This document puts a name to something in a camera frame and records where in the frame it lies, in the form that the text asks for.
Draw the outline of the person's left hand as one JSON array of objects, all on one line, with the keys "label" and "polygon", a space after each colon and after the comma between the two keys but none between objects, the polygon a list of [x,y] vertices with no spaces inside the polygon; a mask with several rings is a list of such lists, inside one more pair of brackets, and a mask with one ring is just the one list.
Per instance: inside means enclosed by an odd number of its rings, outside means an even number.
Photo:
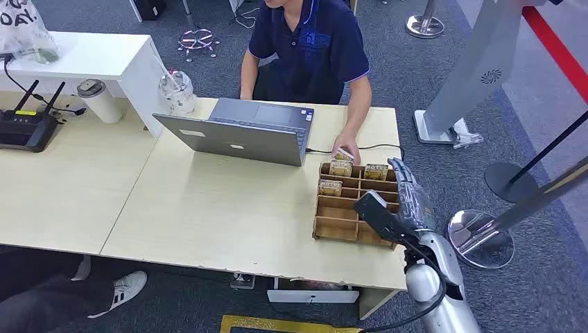
[{"label": "person's left hand", "polygon": [[355,137],[344,132],[339,134],[334,142],[331,157],[335,160],[347,160],[354,165],[359,165],[361,155]]}]

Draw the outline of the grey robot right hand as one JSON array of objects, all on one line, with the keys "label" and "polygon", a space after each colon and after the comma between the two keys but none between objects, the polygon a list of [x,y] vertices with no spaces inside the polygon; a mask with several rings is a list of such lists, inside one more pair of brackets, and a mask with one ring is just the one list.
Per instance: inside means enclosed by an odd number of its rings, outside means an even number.
[{"label": "grey robot right hand", "polygon": [[397,157],[388,158],[397,181],[398,226],[404,234],[417,234],[435,227],[433,208],[428,194],[417,182],[412,171]]}]

